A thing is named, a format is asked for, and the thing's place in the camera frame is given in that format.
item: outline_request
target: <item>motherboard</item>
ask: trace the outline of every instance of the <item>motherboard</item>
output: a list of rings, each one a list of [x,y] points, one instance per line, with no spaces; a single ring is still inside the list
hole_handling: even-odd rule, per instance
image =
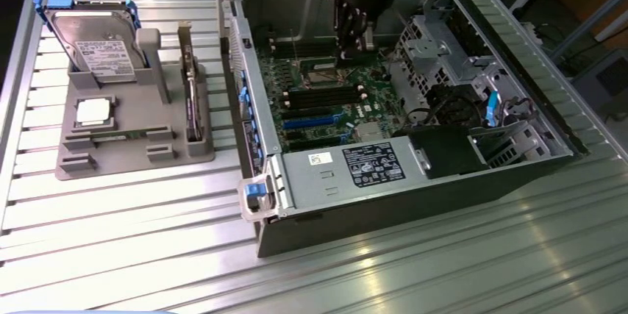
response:
[[[259,52],[259,62],[284,152],[389,138],[405,124],[377,55],[351,68],[336,68],[331,56]]]

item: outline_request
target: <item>power supply label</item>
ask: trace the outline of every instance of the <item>power supply label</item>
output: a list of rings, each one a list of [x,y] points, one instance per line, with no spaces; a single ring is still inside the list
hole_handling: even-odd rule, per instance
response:
[[[391,143],[344,149],[343,153],[353,184],[359,188],[405,178]]]
[[[96,77],[133,74],[133,65],[124,41],[76,41],[76,46],[89,71]]]

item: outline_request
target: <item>hard drive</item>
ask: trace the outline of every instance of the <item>hard drive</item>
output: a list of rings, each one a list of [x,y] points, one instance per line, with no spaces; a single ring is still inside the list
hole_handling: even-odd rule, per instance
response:
[[[33,0],[35,10],[61,42],[73,71],[91,71],[101,83],[136,80],[133,71],[147,67],[136,44],[140,28],[132,0],[121,2]]]

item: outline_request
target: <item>barcode label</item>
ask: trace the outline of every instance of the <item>barcode label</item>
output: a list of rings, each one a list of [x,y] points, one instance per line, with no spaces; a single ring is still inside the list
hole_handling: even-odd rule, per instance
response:
[[[124,41],[79,41],[76,47],[89,71],[96,77],[133,74],[133,66],[124,47]]]

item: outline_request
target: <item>metal workbench surface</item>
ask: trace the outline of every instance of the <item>metal workbench surface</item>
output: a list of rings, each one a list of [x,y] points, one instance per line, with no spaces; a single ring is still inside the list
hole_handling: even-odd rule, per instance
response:
[[[161,30],[167,63],[179,58],[176,23],[192,21],[216,160],[67,182],[52,169],[68,60],[27,0],[0,101],[0,312],[627,310],[625,152],[504,7],[475,1],[592,155],[497,202],[257,259],[236,200],[215,0],[136,2],[143,25]]]

